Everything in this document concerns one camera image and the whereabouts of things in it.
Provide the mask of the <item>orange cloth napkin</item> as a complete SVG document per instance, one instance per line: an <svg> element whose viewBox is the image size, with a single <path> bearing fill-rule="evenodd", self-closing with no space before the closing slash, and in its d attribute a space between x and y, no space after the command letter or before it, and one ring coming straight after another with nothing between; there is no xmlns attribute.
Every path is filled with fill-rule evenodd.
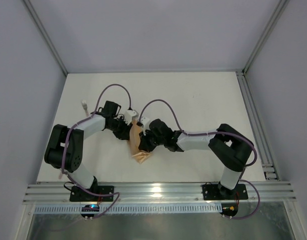
<svg viewBox="0 0 307 240"><path fill-rule="evenodd" d="M152 153L144 150L139 150L139 146L141 143L140 133L142 132L142 129L140 126L137 125L136 119L134 119L131 123L132 127L129 132L129 141L128 141L130 154L131 157L137 163L142 164L152 155Z"/></svg>

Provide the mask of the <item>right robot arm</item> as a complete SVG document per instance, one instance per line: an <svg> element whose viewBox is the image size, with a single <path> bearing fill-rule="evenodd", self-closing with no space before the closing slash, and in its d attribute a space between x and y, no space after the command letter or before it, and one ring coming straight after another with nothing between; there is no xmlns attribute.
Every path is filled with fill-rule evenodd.
<svg viewBox="0 0 307 240"><path fill-rule="evenodd" d="M164 146L171 152L207 150L224 165L218 192L224 199L236 194L236 187L246 167L257 161L254 144L230 125L223 123L209 132L188 133L183 129L172 130L160 119L153 120L148 129L139 134L138 149L152 152L157 146Z"/></svg>

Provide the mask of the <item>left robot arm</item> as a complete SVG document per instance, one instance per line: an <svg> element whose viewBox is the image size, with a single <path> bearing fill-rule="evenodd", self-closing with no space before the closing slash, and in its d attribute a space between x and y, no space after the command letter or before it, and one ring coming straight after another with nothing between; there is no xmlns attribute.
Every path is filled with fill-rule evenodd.
<svg viewBox="0 0 307 240"><path fill-rule="evenodd" d="M98 180L82 164L84 141L95 133L109 130L123 141L130 139L130 130L138 113L129 108L120 113L121 106L112 101L106 101L90 115L74 124L72 127L57 124L53 127L44 154L45 163L61 170L68 179L82 191L95 197L109 197L100 193Z"/></svg>

